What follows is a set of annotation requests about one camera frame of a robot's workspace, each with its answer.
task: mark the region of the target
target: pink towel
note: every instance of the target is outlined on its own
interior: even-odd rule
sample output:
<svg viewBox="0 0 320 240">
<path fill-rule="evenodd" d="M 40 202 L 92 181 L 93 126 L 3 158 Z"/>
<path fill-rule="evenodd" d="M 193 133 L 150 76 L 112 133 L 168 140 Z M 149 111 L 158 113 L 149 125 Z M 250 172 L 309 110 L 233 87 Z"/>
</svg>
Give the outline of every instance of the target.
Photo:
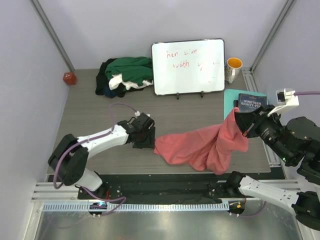
<svg viewBox="0 0 320 240">
<path fill-rule="evenodd" d="M 217 175 L 224 174 L 229 168 L 231 153 L 248 150 L 248 139 L 236 124 L 235 112 L 239 112 L 239 108 L 235 107 L 222 124 L 157 138 L 154 153 L 168 164 L 190 164 L 198 171 L 210 169 Z"/>
</svg>

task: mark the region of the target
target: white mug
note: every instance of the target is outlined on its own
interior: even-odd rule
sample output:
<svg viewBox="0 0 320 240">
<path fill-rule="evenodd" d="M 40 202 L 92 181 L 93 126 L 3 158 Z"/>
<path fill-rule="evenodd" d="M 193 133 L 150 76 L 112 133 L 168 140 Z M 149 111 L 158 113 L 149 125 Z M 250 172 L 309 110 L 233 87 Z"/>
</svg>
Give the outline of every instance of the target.
<svg viewBox="0 0 320 240">
<path fill-rule="evenodd" d="M 239 58 L 231 57 L 226 61 L 225 80 L 230 84 L 237 78 L 241 71 L 242 61 Z"/>
</svg>

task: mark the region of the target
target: wooden tabletop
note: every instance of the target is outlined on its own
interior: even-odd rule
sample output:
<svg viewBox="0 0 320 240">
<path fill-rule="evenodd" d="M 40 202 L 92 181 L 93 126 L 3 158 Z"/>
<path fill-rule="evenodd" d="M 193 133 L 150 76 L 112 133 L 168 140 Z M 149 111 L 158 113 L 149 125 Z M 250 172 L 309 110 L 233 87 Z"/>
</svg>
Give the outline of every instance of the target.
<svg viewBox="0 0 320 240">
<path fill-rule="evenodd" d="M 76 71 L 77 83 L 70 87 L 62 115 L 55 145 L 66 134 L 75 137 L 91 135 L 112 126 L 109 112 L 113 103 L 125 103 L 140 112 L 150 114 L 155 121 L 156 137 L 185 133 L 210 125 L 221 124 L 224 120 L 224 92 L 181 94 L 177 100 L 173 95 L 156 96 L 153 86 L 143 91 L 128 92 L 123 98 L 108 98 L 95 94 L 98 70 Z M 226 82 L 226 89 L 247 90 L 242 74 L 232 83 Z M 116 122 L 129 120 L 134 113 L 124 106 L 114 107 Z M 131 144 L 116 146 L 103 151 L 87 162 L 87 168 L 99 174 L 172 174 L 199 173 L 188 164 L 169 165 L 152 149 L 136 149 Z M 249 139 L 247 152 L 232 154 L 229 172 L 243 173 L 270 172 L 262 141 Z"/>
</svg>

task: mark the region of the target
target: whiteboard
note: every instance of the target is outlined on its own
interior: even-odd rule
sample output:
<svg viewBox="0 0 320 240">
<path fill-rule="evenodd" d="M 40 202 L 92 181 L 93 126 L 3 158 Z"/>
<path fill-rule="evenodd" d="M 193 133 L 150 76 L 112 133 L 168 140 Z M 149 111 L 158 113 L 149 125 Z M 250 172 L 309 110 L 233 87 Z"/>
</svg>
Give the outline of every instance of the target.
<svg viewBox="0 0 320 240">
<path fill-rule="evenodd" d="M 222 91 L 225 88 L 225 43 L 222 39 L 154 43 L 156 95 Z"/>
</svg>

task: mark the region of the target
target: book cover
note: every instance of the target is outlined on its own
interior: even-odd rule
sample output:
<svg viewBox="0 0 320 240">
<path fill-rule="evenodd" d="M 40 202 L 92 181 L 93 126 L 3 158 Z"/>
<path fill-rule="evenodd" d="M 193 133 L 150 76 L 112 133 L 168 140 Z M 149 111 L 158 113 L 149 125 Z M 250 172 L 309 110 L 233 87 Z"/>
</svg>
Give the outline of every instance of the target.
<svg viewBox="0 0 320 240">
<path fill-rule="evenodd" d="M 267 105 L 266 96 L 254 96 L 245 93 L 239 93 L 238 107 L 241 113 L 249 113 L 261 106 Z"/>
</svg>

